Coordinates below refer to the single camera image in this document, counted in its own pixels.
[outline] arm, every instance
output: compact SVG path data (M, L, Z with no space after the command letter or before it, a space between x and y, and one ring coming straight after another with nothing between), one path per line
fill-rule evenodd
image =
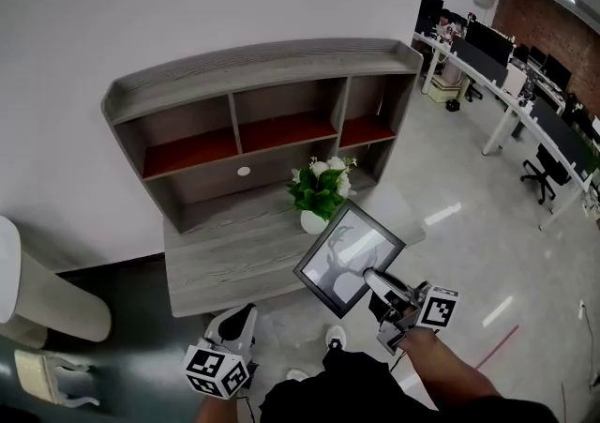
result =
M205 397L194 423L237 423L237 399Z
M467 365L432 330L415 328L400 342L439 410L462 406L500 393L483 374Z

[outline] red line on floor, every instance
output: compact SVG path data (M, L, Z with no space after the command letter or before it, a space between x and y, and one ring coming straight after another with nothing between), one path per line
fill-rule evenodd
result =
M511 329L511 330L510 330L510 333L508 333L508 335L506 335L506 336L504 337L504 339L503 339L503 340L502 340L500 343L498 343L498 344L496 345L496 348L494 348L494 349L491 351L491 353L490 353L489 355L487 355L487 356L486 356L486 357L485 357L485 358L484 358L484 359L481 361L481 363L479 363L479 365L477 365L475 368L479 370L481 367L483 367L483 366L484 366L484 364L485 364L485 363L486 363L486 362L487 362L487 361L488 361L490 358L492 358L492 357L493 357L493 356L496 354L496 352L497 352L498 350L500 350L500 349L502 348L502 346L503 346L503 345L504 345L504 344L505 344L505 343L508 341L508 339L509 339L510 337L512 337L512 336L515 334L515 332L516 332L517 330L518 330L518 325L517 325L517 326L515 326L513 329Z

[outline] white vase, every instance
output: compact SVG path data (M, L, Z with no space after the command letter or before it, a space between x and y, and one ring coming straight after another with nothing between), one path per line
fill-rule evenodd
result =
M327 227L327 221L307 210L303 210L300 214L300 224L308 234L321 234Z

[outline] framed picture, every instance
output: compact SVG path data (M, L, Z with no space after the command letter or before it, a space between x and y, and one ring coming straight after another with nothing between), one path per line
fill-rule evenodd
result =
M357 204L346 200L293 273L343 318L368 291L365 270L384 271L404 246Z

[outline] white cube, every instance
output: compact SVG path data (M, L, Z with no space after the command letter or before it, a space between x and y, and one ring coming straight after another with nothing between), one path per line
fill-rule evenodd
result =
M431 329L447 328L458 300L458 292L442 286L432 286L427 293L416 325Z
M184 373L194 391L228 400L250 377L240 355L189 346L184 358Z

